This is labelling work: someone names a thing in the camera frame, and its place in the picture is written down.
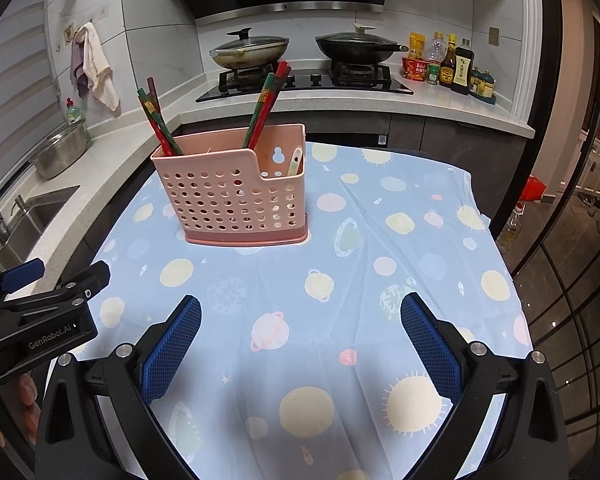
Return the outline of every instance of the white marble wall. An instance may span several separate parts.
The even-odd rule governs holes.
[[[500,45],[489,44],[489,28],[500,29]],[[480,71],[496,80],[498,104],[511,110],[522,54],[523,0],[474,0],[472,49]]]
[[[88,127],[138,108],[138,86],[155,80],[158,94],[202,73],[193,17],[180,0],[46,0],[47,48],[62,102],[70,97]],[[62,32],[91,20],[113,70],[120,108],[111,112],[90,94],[83,100],[70,79],[71,46]]]
[[[202,63],[206,72],[219,67],[208,51],[231,40],[228,32],[253,27],[254,36],[275,34],[289,38],[286,59],[325,59],[315,37],[330,32],[353,31],[353,22],[377,27],[375,34],[409,43],[410,32],[427,38],[437,30],[455,33],[458,38],[471,38],[473,0],[386,0],[384,12],[350,12],[346,10],[294,10],[261,16],[246,16],[198,27]],[[399,64],[401,54],[393,54],[388,62]]]

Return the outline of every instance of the white countertop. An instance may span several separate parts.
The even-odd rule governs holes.
[[[255,94],[197,103],[196,98],[213,88],[216,81],[217,74],[208,74],[176,89],[177,99],[173,100],[172,97],[173,102],[162,110],[171,130],[182,123],[252,113],[257,98]],[[414,91],[414,95],[356,90],[284,91],[276,102],[275,111],[368,110],[405,113],[486,126],[526,138],[534,135],[529,126],[513,118],[501,107],[487,105],[471,96],[455,94],[423,82],[404,80],[404,83]],[[80,186],[29,255],[30,259],[40,258],[45,263],[44,278],[14,296],[51,290],[56,285],[64,266],[104,206],[157,146],[153,131],[140,110],[97,126],[96,133],[93,145],[64,173],[43,181],[30,170],[26,184],[11,190],[8,199],[1,201],[3,216],[9,220],[12,196],[18,192],[30,198],[57,189]]]

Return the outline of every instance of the stainless steel basin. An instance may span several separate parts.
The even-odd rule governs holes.
[[[0,245],[0,270],[18,266],[27,260],[46,227],[77,189],[78,186],[67,187],[27,200],[29,211],[26,214],[18,211],[9,224],[11,235],[7,243]]]

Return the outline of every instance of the blue tablecloth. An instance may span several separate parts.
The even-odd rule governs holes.
[[[307,150],[307,241],[188,244],[154,174],[96,256],[111,281],[90,302],[99,335],[80,358],[135,342],[185,294],[202,304],[200,331],[151,408],[203,480],[401,479],[451,407],[399,322],[408,292],[496,353],[531,348],[467,172]],[[479,464],[501,406],[495,398],[462,474]]]

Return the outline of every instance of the white towel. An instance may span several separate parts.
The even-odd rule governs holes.
[[[85,23],[80,27],[75,33],[74,41],[84,42],[83,70],[89,79],[93,96],[109,110],[115,112],[120,106],[120,98],[111,79],[111,65],[104,55],[93,23]]]

